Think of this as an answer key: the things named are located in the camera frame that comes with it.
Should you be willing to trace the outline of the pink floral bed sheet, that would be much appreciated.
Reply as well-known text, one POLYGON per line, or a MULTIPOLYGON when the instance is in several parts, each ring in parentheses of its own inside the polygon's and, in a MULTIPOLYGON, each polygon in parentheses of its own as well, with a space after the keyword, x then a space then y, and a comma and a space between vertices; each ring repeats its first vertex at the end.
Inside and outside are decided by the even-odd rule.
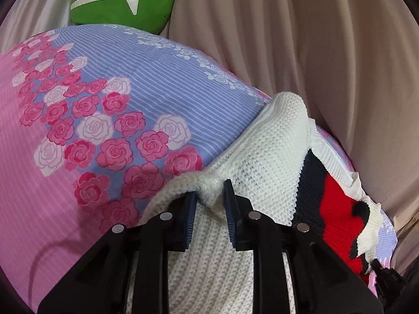
MULTIPOLYGON (((113 225, 143 224, 131 167, 201 172, 273 97, 197 50, 116 25, 47 31, 1 57, 1 269, 37 310, 113 225)), ((388 216, 373 259, 397 244, 388 216)))

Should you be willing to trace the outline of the white red black knit sweater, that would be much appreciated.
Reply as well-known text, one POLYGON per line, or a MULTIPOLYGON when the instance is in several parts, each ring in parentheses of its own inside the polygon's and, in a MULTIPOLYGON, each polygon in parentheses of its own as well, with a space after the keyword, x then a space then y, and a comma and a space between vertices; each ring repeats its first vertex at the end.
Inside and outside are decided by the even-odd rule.
POLYGON ((186 191, 200 197, 190 248, 169 256, 171 313, 252 311, 253 256, 235 251, 229 240, 222 196, 227 179, 254 209, 281 225, 307 224, 355 274, 366 274, 383 223, 381 206, 318 133, 302 99, 282 92, 201 172, 176 172, 167 182, 149 163, 127 170, 124 195, 151 199, 144 220, 186 191))

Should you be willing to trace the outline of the beige draped curtain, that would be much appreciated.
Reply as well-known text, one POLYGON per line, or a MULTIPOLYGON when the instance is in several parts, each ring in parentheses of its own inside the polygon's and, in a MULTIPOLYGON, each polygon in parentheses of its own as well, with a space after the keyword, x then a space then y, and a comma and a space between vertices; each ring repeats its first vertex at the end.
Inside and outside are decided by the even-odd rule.
POLYGON ((175 0, 168 36, 299 94, 397 229, 418 213, 418 23, 403 0, 175 0))

